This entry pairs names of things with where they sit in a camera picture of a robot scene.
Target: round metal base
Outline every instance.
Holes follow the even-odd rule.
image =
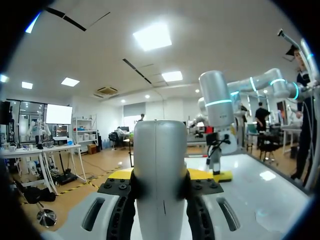
[[[57,222],[57,215],[50,209],[44,209],[43,211],[38,212],[36,219],[38,220],[39,224],[45,228],[51,228]]]

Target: square ceiling light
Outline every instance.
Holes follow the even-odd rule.
[[[161,75],[166,82],[181,81],[183,79],[180,71],[162,73]]]
[[[72,78],[66,77],[63,81],[62,81],[62,85],[67,85],[70,87],[74,87],[75,85],[77,85],[79,83],[78,80],[74,80]]]
[[[9,81],[9,78],[6,75],[2,75],[2,74],[0,76],[0,79],[2,83],[6,83]]]
[[[166,24],[158,23],[133,34],[144,51],[172,45]]]
[[[23,82],[22,82],[22,87],[23,87],[24,89],[32,89],[33,84],[30,83],[30,82],[23,81]]]

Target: person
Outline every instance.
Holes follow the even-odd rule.
[[[138,122],[141,122],[144,120],[144,117],[145,117],[145,114],[144,113],[141,113],[141,118],[138,120]]]
[[[266,117],[270,114],[270,112],[263,108],[262,102],[259,102],[259,108],[255,111],[255,120],[256,120],[256,130],[258,132],[267,130]],[[258,137],[257,139],[257,148],[259,149],[262,138]]]
[[[245,111],[245,113],[248,112],[248,109],[244,106],[243,103],[241,103],[241,111]],[[246,114],[242,116],[242,119],[243,119],[243,124],[245,124],[247,122]]]
[[[297,83],[302,84],[304,87],[307,86],[307,84],[310,82],[309,75],[307,72],[307,68],[304,64],[304,61],[299,53],[299,50],[294,47],[293,45],[291,46],[290,50],[286,53],[287,55],[294,56],[295,60],[297,61],[299,65],[299,73],[296,77]],[[300,138],[299,138],[299,150],[296,156],[296,171],[295,173],[291,176],[291,178],[294,179],[300,179],[302,177],[302,174],[304,172],[305,166],[306,166],[306,161],[309,155],[309,149],[311,147],[311,136],[312,136],[312,143],[313,143],[313,154],[316,148],[316,140],[317,140],[317,120],[315,117],[315,113],[313,112],[313,97],[308,97],[306,98],[303,102],[299,102],[297,104],[297,111],[295,113],[295,116],[300,119],[302,116],[302,127],[301,127],[301,133],[300,133]],[[310,124],[313,126],[312,130],[312,135],[310,131]],[[307,174],[305,176],[303,186],[306,185],[312,163],[313,163],[313,154],[310,154],[311,157],[309,159],[309,166],[307,169]]]
[[[117,145],[120,146],[122,145],[122,147],[124,146],[124,139],[125,136],[127,135],[120,126],[118,126],[115,130],[116,134],[118,135],[118,141],[117,141]]]

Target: white screen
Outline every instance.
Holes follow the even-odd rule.
[[[72,106],[48,104],[46,109],[47,124],[71,124]]]

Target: cardboard box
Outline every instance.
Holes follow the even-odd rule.
[[[97,146],[95,144],[88,144],[88,154],[96,154],[97,153]]]

